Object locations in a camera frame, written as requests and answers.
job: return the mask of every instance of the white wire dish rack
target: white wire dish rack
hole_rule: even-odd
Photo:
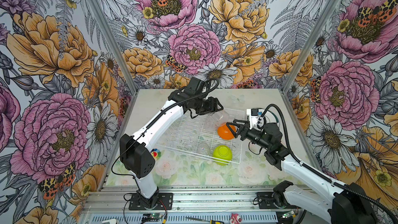
[[[229,114],[229,122],[245,120],[242,110],[224,109]],[[224,140],[217,134],[217,126],[209,115],[191,119],[185,114],[177,119],[160,137],[157,145],[185,155],[200,157],[222,163],[240,163],[242,141],[239,138]],[[216,147],[225,145],[232,151],[232,160],[212,157]]]

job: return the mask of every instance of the green bowl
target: green bowl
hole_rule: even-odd
[[[213,157],[218,158],[215,159],[215,162],[219,165],[228,165],[229,162],[232,160],[232,151],[228,146],[217,146],[213,151]]]

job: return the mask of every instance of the wallpaper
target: wallpaper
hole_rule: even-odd
[[[3,223],[75,224],[131,93],[87,5],[0,0]]]
[[[341,0],[287,90],[327,175],[398,215],[398,0]],[[378,211],[381,223],[391,219]]]
[[[220,88],[281,87],[327,0],[98,1],[137,87],[168,89],[193,76],[219,78]]]

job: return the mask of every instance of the dish rack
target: dish rack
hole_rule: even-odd
[[[229,122],[234,119],[244,120],[245,112],[242,110],[224,109],[229,114]],[[217,126],[209,115],[198,116],[191,119],[185,114],[177,119],[160,137],[157,145],[174,152],[200,157],[222,163],[240,163],[242,141],[238,138],[224,140],[217,134]],[[232,151],[232,160],[215,159],[212,157],[216,147],[225,145]]]

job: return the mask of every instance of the floral wallpaper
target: floral wallpaper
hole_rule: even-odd
[[[341,0],[288,88],[324,173],[398,215],[398,0]],[[375,209],[380,223],[391,223]]]
[[[142,89],[180,88],[193,76],[219,78],[220,88],[281,87],[326,1],[98,0]]]
[[[110,159],[131,92],[86,12],[74,0],[0,0],[7,223],[77,223]]]

